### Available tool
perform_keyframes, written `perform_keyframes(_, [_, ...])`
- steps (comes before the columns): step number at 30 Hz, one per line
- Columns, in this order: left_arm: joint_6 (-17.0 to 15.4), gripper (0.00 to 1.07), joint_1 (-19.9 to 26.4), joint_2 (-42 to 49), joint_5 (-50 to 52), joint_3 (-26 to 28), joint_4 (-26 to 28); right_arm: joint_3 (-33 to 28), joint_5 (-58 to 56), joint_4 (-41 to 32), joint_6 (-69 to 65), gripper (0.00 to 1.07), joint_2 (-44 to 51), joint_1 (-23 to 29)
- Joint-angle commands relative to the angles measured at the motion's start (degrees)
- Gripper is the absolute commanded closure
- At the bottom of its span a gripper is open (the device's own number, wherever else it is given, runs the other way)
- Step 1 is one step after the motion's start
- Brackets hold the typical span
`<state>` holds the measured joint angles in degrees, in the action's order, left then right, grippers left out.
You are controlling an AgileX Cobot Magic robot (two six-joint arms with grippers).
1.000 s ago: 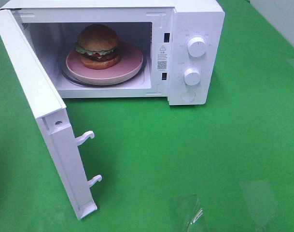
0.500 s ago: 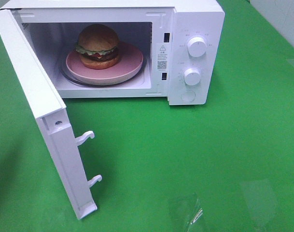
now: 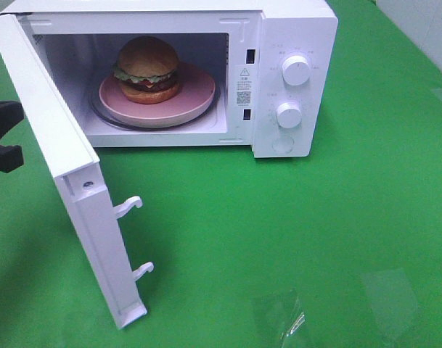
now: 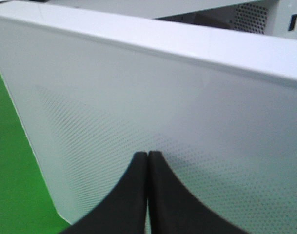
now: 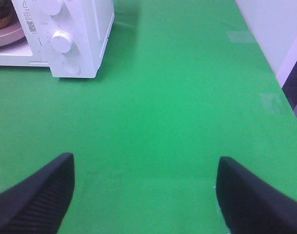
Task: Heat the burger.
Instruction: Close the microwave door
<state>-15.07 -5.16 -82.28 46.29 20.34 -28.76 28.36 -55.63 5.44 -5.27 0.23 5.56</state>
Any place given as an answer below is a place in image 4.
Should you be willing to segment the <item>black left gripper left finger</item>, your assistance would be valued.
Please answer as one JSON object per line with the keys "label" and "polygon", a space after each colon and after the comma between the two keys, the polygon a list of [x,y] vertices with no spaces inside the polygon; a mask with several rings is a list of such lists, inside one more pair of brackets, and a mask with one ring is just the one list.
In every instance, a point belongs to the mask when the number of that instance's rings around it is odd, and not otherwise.
{"label": "black left gripper left finger", "polygon": [[148,155],[136,152],[121,179],[103,201],[61,233],[145,233],[147,178]]}

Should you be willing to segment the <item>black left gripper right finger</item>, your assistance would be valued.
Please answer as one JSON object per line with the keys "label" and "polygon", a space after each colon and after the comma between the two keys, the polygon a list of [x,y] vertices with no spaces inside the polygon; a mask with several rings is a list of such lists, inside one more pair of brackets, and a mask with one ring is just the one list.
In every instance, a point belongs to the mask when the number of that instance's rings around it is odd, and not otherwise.
{"label": "black left gripper right finger", "polygon": [[153,234],[241,234],[196,199],[175,176],[162,152],[148,155],[148,204]]}

